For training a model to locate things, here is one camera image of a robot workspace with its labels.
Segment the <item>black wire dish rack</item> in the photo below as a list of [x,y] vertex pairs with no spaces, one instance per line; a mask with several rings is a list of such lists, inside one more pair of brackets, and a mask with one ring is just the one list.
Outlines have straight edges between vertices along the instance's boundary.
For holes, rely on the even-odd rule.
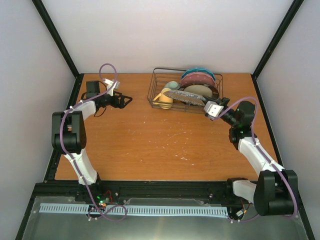
[[[154,97],[156,97],[161,92],[161,90],[164,88],[166,83],[170,81],[178,82],[180,84],[180,88],[178,90],[188,85],[195,85],[194,83],[181,85],[181,76],[186,70],[187,69],[183,69],[183,68],[165,68],[165,67],[156,67],[153,69],[151,82],[150,82],[148,94],[147,94],[148,102],[153,108],[157,108],[157,109],[160,108],[159,105],[153,104],[152,101]],[[215,82],[216,82],[216,86],[214,87],[217,89],[219,93],[218,98],[223,98],[224,97],[223,75],[220,73],[215,73],[215,72],[213,73],[214,73]]]

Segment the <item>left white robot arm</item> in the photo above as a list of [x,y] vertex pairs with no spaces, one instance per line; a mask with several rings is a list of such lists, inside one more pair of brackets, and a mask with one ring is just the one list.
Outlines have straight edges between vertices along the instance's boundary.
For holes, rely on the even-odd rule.
[[96,184],[98,173],[94,170],[86,152],[87,135],[85,120],[94,116],[99,109],[111,106],[123,109],[132,100],[116,91],[120,82],[104,78],[102,81],[88,81],[87,92],[74,106],[65,111],[57,111],[51,118],[51,144],[72,165],[81,185],[90,185],[86,195],[92,201],[103,198],[104,188]]

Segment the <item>pink plate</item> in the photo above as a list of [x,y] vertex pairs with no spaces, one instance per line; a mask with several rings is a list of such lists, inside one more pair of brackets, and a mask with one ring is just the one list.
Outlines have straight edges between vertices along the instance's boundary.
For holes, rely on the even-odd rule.
[[213,87],[217,85],[216,81],[211,75],[205,72],[200,72],[200,71],[191,72],[186,74],[184,77],[182,77],[180,85],[183,86],[187,84],[196,84],[196,85],[207,84]]

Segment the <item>yellow mug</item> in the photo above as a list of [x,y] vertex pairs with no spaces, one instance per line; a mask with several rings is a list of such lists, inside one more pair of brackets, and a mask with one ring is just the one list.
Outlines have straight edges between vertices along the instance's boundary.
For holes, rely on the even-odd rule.
[[161,92],[156,97],[154,97],[152,103],[155,105],[159,105],[162,109],[170,109],[173,105],[173,99],[165,95],[165,93],[170,90],[170,88],[163,88]]

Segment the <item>green ceramic bowl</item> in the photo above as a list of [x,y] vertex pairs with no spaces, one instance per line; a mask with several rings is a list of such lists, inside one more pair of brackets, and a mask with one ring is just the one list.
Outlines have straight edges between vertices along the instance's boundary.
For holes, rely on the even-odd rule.
[[178,90],[180,88],[180,84],[176,81],[167,82],[164,88],[168,88],[170,90]]

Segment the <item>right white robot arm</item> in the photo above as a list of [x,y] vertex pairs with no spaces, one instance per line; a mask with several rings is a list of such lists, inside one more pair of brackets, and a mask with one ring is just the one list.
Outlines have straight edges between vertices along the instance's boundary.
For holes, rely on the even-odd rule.
[[228,106],[228,98],[208,101],[204,107],[211,120],[222,119],[230,125],[229,140],[255,170],[258,180],[231,181],[232,192],[252,203],[260,216],[294,218],[298,213],[298,177],[286,170],[263,148],[255,135],[254,125],[259,103],[254,97],[244,97]]

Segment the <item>grey speckled large plate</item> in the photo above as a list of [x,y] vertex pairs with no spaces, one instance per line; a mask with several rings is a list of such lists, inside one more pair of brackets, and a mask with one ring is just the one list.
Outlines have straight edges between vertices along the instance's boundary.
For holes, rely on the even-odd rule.
[[194,106],[205,106],[207,102],[206,98],[202,95],[198,95],[191,92],[181,91],[181,90],[169,90],[164,93],[168,98],[181,101],[185,104]]

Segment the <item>blue dotted plate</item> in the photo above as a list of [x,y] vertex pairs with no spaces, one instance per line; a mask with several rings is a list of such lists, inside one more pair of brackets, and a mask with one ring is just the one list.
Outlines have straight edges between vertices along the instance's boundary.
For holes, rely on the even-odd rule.
[[209,69],[204,68],[204,67],[189,68],[181,75],[180,78],[183,79],[187,74],[190,74],[190,73],[206,73],[209,76],[211,76],[214,80],[216,80],[216,77],[215,77],[214,73],[212,71],[210,71]]

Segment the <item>black rimmed cream plate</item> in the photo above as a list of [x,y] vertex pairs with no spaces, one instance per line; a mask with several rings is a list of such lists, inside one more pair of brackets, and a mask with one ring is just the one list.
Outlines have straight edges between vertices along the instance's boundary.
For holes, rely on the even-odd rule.
[[218,90],[215,87],[207,84],[187,85],[186,87],[182,87],[180,91],[201,95],[205,98],[208,97],[208,98],[217,99],[220,96]]

